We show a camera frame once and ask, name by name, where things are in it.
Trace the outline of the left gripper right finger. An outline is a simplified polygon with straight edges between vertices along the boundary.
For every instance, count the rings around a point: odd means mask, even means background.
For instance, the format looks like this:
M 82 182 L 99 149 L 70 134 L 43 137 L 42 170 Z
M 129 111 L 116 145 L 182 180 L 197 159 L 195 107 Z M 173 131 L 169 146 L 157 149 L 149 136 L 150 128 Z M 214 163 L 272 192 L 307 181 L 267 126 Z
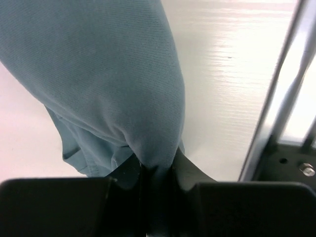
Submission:
M 173 185 L 172 235 L 199 237 L 202 211 L 200 183 L 216 181 L 201 171 L 178 149 L 171 167 Z

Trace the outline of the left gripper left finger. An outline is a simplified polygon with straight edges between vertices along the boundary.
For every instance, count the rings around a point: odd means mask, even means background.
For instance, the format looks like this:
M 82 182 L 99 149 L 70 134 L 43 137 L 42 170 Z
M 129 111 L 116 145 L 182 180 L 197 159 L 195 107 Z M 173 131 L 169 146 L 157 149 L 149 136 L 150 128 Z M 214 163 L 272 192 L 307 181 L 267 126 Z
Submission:
M 109 177 L 106 201 L 107 237 L 144 237 L 144 168 L 132 155 Z

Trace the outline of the blue-grey t-shirt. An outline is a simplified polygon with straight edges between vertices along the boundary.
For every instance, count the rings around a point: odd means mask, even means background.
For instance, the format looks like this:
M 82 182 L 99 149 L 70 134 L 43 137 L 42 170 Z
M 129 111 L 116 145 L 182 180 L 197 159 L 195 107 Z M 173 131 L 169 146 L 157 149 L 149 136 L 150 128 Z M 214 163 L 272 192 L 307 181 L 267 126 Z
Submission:
M 184 123 L 184 81 L 159 0 L 3 0 L 0 60 L 49 112 L 89 177 L 136 155 L 160 180 Z

